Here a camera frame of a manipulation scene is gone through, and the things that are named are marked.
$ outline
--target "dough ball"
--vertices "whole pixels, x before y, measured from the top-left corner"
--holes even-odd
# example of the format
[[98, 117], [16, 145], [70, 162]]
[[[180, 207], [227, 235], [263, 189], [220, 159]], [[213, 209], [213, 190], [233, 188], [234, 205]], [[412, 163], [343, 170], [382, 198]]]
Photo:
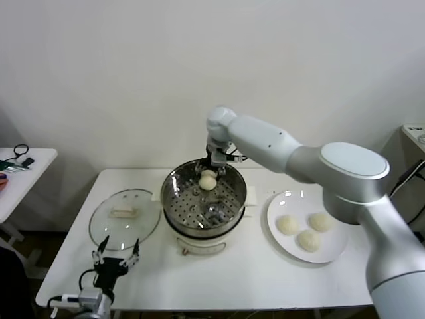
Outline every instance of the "dough ball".
[[209, 175], [204, 175], [200, 178], [198, 184], [201, 189], [212, 191], [217, 186], [217, 181]]
[[302, 231], [297, 236], [298, 244], [311, 253], [318, 251], [321, 246], [321, 239], [318, 233], [311, 229]]
[[215, 171], [211, 171], [209, 169], [205, 169], [201, 172], [201, 176], [211, 176], [212, 178], [217, 178], [217, 173]]
[[324, 233], [334, 226], [335, 221], [328, 213], [314, 213], [309, 216], [308, 223], [312, 229]]
[[299, 231], [298, 220], [291, 215], [285, 215], [278, 219], [277, 228], [282, 234], [295, 235]]

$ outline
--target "white wall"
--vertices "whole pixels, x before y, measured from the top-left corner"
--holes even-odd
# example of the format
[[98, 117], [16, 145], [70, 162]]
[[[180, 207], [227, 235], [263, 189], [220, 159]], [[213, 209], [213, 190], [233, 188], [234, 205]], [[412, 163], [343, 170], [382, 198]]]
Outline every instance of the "white wall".
[[226, 104], [311, 145], [425, 121], [419, 0], [0, 0], [0, 134], [60, 157], [21, 205], [65, 229], [107, 167], [200, 157]]

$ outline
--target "table leg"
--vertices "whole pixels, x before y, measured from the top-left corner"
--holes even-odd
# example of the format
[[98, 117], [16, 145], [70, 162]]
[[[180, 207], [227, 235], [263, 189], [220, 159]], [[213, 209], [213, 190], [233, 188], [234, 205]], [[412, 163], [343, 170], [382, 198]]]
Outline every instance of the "table leg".
[[25, 258], [19, 251], [14, 249], [12, 245], [10, 245], [7, 241], [2, 239], [1, 237], [0, 237], [0, 246], [3, 248], [9, 249], [10, 251], [13, 251], [18, 256], [18, 258], [21, 260], [21, 262], [24, 265], [25, 273], [27, 274], [28, 278], [31, 278], [31, 279], [45, 278], [48, 268], [35, 266], [37, 259], [41, 255], [41, 249], [34, 249], [29, 255], [29, 257]]
[[2, 229], [6, 234], [8, 234], [11, 238], [9, 239], [9, 244], [13, 245], [15, 240], [23, 241], [24, 235], [22, 235], [10, 222], [5, 221], [0, 224], [0, 229]]
[[120, 319], [121, 318], [121, 312], [120, 311], [115, 311], [114, 312], [114, 317], [113, 319]]
[[314, 319], [321, 319], [321, 314], [319, 309], [313, 309]]

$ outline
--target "white device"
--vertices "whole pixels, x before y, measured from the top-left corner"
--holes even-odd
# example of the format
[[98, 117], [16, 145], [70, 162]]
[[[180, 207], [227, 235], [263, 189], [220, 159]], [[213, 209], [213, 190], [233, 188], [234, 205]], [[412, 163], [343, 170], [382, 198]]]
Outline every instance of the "white device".
[[209, 114], [207, 130], [212, 167], [226, 164], [232, 142], [270, 171], [322, 186], [326, 210], [362, 225], [371, 242], [366, 281], [379, 316], [425, 318], [425, 249], [385, 193], [386, 159], [344, 142], [303, 146], [278, 127], [222, 106]]

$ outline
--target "white plate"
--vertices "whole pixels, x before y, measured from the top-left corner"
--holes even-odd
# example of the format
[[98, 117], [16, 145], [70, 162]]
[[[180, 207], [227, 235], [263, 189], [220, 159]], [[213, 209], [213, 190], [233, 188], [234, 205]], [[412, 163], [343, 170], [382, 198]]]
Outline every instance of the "white plate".
[[335, 225], [331, 230], [325, 233], [317, 232], [321, 237], [321, 247], [314, 253], [305, 251], [297, 244], [298, 234], [284, 235], [276, 226], [279, 217], [292, 215], [299, 222], [300, 232], [312, 229], [308, 225], [309, 215], [322, 212], [326, 213], [322, 203], [321, 187], [300, 184], [299, 187], [292, 187], [273, 198], [267, 210], [267, 223], [275, 240], [291, 255], [311, 263], [328, 263], [335, 260], [347, 246], [348, 236], [342, 222], [334, 219]]

